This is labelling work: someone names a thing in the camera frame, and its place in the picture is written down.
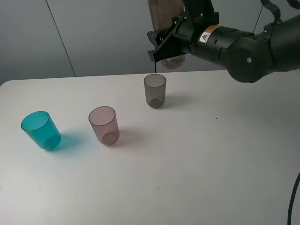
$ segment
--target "warning label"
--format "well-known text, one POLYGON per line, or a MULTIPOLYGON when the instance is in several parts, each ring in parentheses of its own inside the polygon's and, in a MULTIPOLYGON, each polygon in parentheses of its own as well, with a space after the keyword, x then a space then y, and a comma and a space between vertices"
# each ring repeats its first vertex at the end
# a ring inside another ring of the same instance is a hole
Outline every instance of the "warning label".
POLYGON ((199 41, 206 43, 208 38, 210 37, 211 33, 218 27, 219 27, 218 25, 212 25, 212 26, 209 26, 208 28, 206 28, 206 30, 200 36, 199 41))

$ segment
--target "black cable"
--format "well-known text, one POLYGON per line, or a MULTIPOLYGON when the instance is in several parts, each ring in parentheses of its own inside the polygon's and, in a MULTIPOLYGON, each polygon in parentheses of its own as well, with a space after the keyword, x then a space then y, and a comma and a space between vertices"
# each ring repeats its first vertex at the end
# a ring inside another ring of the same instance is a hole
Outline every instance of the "black cable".
POLYGON ((271 11, 271 13, 274 16, 274 23, 282 23, 282 20, 280 19, 281 13, 280 13, 280 9, 277 5, 275 5, 274 3, 270 2, 269 0, 261 0, 262 5, 271 11))
POLYGON ((291 196, 291 199, 290 199, 289 211, 287 213, 287 225, 291 225, 292 210, 293 210, 293 205, 294 205, 294 201, 295 201, 295 197, 296 197, 296 193, 297 193, 299 183, 300 183, 300 173, 299 173, 299 175, 298 175, 298 177, 295 181, 294 188, 292 189, 292 196, 291 196))
POLYGON ((291 7, 300 9, 300 1, 297 0, 287 0, 291 7))

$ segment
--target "cup rim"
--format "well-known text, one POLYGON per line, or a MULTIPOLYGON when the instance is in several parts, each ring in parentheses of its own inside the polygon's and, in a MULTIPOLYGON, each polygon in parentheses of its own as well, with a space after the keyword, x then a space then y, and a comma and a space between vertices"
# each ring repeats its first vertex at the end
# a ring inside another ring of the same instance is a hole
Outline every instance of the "cup rim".
POLYGON ((28 114, 28 115, 22 120, 22 122, 21 122, 21 129, 22 129, 23 131, 29 131, 29 132, 39 130, 40 128, 42 128, 43 126, 45 126, 45 124, 49 121, 49 119, 50 119, 50 115, 49 115, 49 113, 47 113, 46 111, 36 111, 36 112, 32 112, 32 113, 28 114), (48 116, 47 121, 46 121, 43 125, 41 125, 39 128, 37 128, 37 129, 34 129, 34 130, 26 130, 26 129, 23 129, 22 124, 23 124, 24 120, 25 120, 27 117, 29 117, 30 115, 32 115, 32 114, 34 114, 34 113, 39 113, 39 112, 43 112, 43 113, 46 113, 46 114, 47 114, 47 116, 48 116))
POLYGON ((151 88, 159 88, 159 87, 161 87, 161 86, 164 86, 166 82, 167 82, 166 77, 165 77, 164 75, 161 75, 161 74, 149 74, 149 75, 147 75, 147 76, 144 78, 144 84, 147 85, 148 87, 151 87, 151 88), (150 85, 146 84, 145 79, 146 79, 148 76, 151 76, 151 75, 160 75, 160 76, 162 76, 162 77, 165 79, 165 82, 164 82, 162 85, 159 85, 159 86, 150 86, 150 85))
POLYGON ((90 122, 90 124, 92 124, 92 125, 94 125, 94 126, 96 126, 96 127, 102 127, 102 126, 105 126, 105 125, 107 125, 107 124, 110 124, 110 123, 114 120, 114 118, 116 118, 116 111, 115 111, 113 108, 111 108, 111 109, 113 110, 113 112, 114 112, 114 117, 113 117, 113 119, 112 119, 111 121, 109 121, 108 123, 103 124, 103 125, 96 125, 96 124, 93 124, 93 123, 90 121, 90 115, 91 115, 92 112, 95 111, 96 109, 98 109, 98 108, 104 108, 104 107, 105 107, 105 108, 111 108, 110 106, 104 105, 104 106, 99 106, 99 107, 93 109, 93 110, 90 112, 90 114, 89 114, 89 122, 90 122))

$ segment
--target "cup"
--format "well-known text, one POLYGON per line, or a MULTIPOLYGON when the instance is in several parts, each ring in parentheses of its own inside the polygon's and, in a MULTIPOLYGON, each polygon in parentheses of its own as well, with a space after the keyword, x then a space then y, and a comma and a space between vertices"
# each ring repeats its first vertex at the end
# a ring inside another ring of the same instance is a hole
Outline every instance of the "cup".
POLYGON ((53 149, 60 143, 60 133, 47 112, 29 114, 23 119, 21 128, 42 149, 53 149))
POLYGON ((158 109, 165 103, 166 78, 161 74, 150 74, 144 79, 147 104, 158 109))
POLYGON ((120 132, 113 108, 101 106, 94 109, 89 115, 89 121, 100 143, 104 145, 116 143, 120 132))

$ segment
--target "robotic arm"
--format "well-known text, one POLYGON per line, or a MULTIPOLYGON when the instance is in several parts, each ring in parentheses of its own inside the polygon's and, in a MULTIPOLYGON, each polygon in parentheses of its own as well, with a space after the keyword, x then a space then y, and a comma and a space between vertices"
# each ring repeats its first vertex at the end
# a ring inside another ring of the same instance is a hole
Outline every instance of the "robotic arm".
MULTIPOLYGON (((300 15, 280 23, 277 6, 261 0, 273 10, 275 22, 254 35, 219 26, 219 14, 210 0, 182 1, 185 12, 172 19, 168 30, 148 32, 155 46, 155 50, 148 51, 153 62, 191 54, 225 67, 235 80, 244 83, 254 83, 275 71, 300 68, 300 15)), ((297 0, 288 2, 300 9, 297 0)))

